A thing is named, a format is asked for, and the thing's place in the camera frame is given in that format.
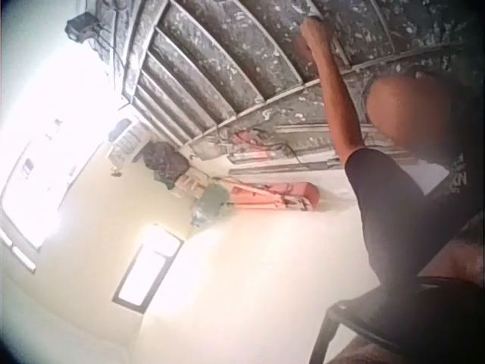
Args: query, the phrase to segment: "black t-shirt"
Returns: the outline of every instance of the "black t-shirt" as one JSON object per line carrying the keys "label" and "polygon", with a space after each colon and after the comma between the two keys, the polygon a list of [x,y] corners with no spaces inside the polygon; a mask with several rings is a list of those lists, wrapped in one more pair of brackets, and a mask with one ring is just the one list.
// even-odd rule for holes
{"label": "black t-shirt", "polygon": [[426,196],[382,152],[359,149],[347,160],[369,261],[381,283],[413,278],[483,210],[483,137],[471,139]]}

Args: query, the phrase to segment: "ceiling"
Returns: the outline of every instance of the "ceiling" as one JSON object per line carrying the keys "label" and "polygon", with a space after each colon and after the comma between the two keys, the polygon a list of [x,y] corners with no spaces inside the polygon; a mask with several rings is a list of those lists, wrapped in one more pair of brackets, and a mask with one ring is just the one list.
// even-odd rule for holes
{"label": "ceiling", "polygon": [[[367,120],[362,99],[379,75],[404,73],[417,64],[480,86],[481,68],[470,67],[460,56],[473,22],[449,2],[115,4],[97,2],[96,11],[109,31],[106,40],[117,52],[102,43],[93,47],[114,68],[119,91],[160,138],[189,146],[202,161],[225,155],[235,170],[253,162],[333,151],[317,74],[299,39],[299,25],[313,5],[335,25],[333,50],[363,124]],[[278,149],[261,157],[247,140],[234,140],[241,130],[255,128],[262,139],[287,145],[291,153]],[[402,162],[414,161],[371,125],[365,128],[369,146]],[[318,169],[340,166],[328,157],[320,162]],[[290,167],[296,165],[293,160]]]}

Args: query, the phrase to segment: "man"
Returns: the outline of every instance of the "man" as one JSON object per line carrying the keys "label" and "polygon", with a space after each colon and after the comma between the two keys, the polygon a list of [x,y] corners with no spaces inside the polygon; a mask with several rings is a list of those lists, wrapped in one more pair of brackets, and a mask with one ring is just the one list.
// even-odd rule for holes
{"label": "man", "polygon": [[[335,150],[357,196],[369,261],[383,287],[416,275],[457,278],[483,287],[483,214],[473,223],[473,237],[466,235],[468,229],[455,238],[483,211],[483,136],[465,127],[453,130],[456,118],[469,125],[468,119],[480,115],[473,107],[456,107],[450,89],[430,75],[387,77],[371,87],[366,102],[371,122],[397,145],[421,157],[431,155],[451,170],[450,185],[437,187],[448,187],[447,193],[424,196],[389,156],[365,147],[358,115],[330,50],[331,27],[309,18],[301,31],[318,68]],[[357,337],[334,361],[344,362],[403,361]]]}

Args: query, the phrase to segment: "pink machine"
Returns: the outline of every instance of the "pink machine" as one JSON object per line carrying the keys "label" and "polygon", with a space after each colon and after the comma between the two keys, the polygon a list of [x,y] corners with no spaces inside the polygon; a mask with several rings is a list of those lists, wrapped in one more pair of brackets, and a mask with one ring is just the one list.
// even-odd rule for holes
{"label": "pink machine", "polygon": [[238,209],[277,209],[311,211],[318,206],[320,192],[309,182],[287,184],[230,183],[230,202]]}

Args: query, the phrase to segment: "window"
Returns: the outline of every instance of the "window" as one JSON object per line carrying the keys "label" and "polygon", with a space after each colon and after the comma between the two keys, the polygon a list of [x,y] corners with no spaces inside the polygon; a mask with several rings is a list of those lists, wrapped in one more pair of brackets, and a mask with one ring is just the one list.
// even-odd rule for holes
{"label": "window", "polygon": [[2,230],[0,229],[0,240],[3,242],[6,247],[12,251],[15,257],[27,268],[29,271],[32,273],[36,272],[36,264],[30,260],[30,258],[22,251],[20,250],[17,246],[14,245],[10,237]]}
{"label": "window", "polygon": [[13,225],[36,249],[57,230],[59,205],[101,142],[98,133],[82,125],[54,120],[23,151],[1,203]]}
{"label": "window", "polygon": [[146,227],[139,240],[141,247],[121,280],[113,302],[145,313],[180,251],[182,240],[158,225]]}

